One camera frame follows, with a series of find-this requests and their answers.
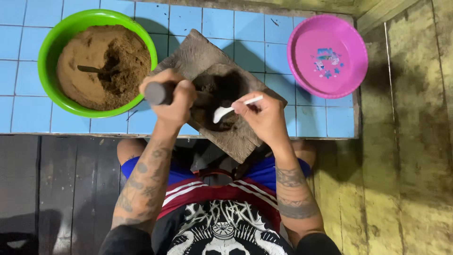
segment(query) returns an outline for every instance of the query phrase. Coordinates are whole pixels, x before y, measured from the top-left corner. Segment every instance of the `left hand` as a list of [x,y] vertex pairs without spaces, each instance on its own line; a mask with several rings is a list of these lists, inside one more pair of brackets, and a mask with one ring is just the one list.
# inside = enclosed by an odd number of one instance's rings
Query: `left hand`
[[190,118],[190,108],[197,98],[195,86],[173,69],[166,69],[153,77],[146,77],[140,85],[140,93],[144,94],[145,87],[150,82],[164,83],[173,81],[177,83],[173,91],[171,105],[153,106],[157,119],[164,122],[167,128],[181,128]]

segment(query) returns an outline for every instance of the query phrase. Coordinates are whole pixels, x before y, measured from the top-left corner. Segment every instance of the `blue tiled counter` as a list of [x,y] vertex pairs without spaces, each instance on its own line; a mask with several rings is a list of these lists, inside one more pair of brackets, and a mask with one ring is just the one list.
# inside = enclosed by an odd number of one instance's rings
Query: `blue tiled counter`
[[[122,0],[0,0],[0,5],[0,133],[133,137],[152,132],[156,116],[146,102],[118,116],[89,119],[62,110],[41,87],[36,61],[47,33],[73,13],[102,8],[139,22],[153,39],[159,61],[173,53],[190,29],[200,31],[288,101],[285,117],[290,136],[358,137],[356,93],[318,98],[301,89],[289,70],[286,43],[307,17]],[[185,125],[180,137],[201,136]]]

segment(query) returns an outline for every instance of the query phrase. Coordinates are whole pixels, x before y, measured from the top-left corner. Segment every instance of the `green bowl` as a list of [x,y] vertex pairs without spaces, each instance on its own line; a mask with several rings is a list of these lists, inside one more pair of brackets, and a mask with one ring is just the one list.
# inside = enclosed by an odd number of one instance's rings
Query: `green bowl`
[[57,78],[57,63],[63,48],[77,33],[89,26],[123,25],[137,33],[145,42],[151,56],[151,70],[157,66],[157,54],[148,32],[130,17],[112,10],[85,10],[77,12],[58,23],[50,30],[38,56],[38,73],[44,91],[50,99],[66,111],[88,118],[105,118],[124,113],[136,106],[143,99],[139,94],[128,104],[110,111],[91,110],[68,98],[60,89]]

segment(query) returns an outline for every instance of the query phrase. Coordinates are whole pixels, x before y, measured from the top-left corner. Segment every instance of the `man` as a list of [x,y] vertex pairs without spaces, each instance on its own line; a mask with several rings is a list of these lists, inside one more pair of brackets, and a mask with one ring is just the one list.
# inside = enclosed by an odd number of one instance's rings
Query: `man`
[[[100,254],[341,254],[324,233],[305,181],[303,170],[309,172],[314,154],[299,143],[298,154],[308,162],[296,157],[279,100],[252,92],[233,103],[235,113],[270,146],[273,156],[252,166],[245,178],[214,188],[170,160],[196,98],[193,84],[171,69],[143,84],[150,81],[178,85],[171,105],[153,107],[157,121],[146,147],[134,139],[118,144],[128,181]],[[242,103],[259,95],[264,98],[254,110]],[[293,248],[278,234],[280,221]]]

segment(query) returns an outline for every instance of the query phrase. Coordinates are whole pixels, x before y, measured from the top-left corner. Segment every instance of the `white stripe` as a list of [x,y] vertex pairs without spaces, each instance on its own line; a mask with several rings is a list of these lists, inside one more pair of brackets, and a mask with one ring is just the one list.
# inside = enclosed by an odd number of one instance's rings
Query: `white stripe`
[[258,191],[259,193],[261,193],[261,194],[267,196],[268,198],[274,200],[275,202],[277,202],[277,199],[273,195],[261,190],[260,188],[258,188],[257,186],[255,186],[253,184],[247,183],[247,182],[242,181],[242,180],[238,180],[238,181],[234,181],[234,182],[238,182],[240,184],[248,185],[248,186],[252,187],[254,190]]
[[185,188],[185,187],[188,187],[188,186],[192,186],[192,185],[195,185],[195,184],[198,184],[198,183],[202,183],[202,182],[201,182],[201,181],[194,181],[194,182],[191,182],[191,183],[188,183],[188,184],[179,186],[179,187],[175,188],[174,190],[168,191],[167,193],[165,193],[165,196],[168,196],[168,195],[170,195],[171,193],[175,193],[175,192],[177,192],[178,190],[180,190],[180,189],[182,189],[182,188]]
[[242,189],[243,191],[245,191],[245,192],[247,192],[247,193],[253,194],[253,195],[255,195],[255,196],[261,198],[262,200],[264,200],[264,201],[267,202],[268,204],[270,204],[270,205],[271,205],[273,208],[275,208],[277,211],[279,210],[278,206],[277,206],[273,201],[269,200],[269,198],[263,196],[263,195],[260,194],[260,193],[253,192],[253,191],[247,189],[246,187],[237,185],[237,184],[235,184],[235,183],[230,183],[230,184],[228,184],[228,185],[231,185],[231,186],[233,186],[233,187],[238,187],[238,188]]
[[178,192],[178,193],[175,193],[175,194],[173,194],[173,195],[167,197],[167,198],[164,200],[164,203],[163,203],[162,207],[164,207],[166,204],[168,204],[170,201],[172,201],[175,197],[180,196],[180,195],[182,195],[182,194],[186,194],[187,192],[189,192],[189,191],[191,191],[191,190],[193,190],[193,189],[196,189],[196,188],[199,188],[199,187],[203,187],[203,186],[207,186],[207,184],[203,184],[203,185],[199,185],[199,186],[192,186],[192,187],[189,187],[189,188],[187,188],[187,189],[185,189],[185,190],[182,190],[182,191],[180,191],[180,192]]

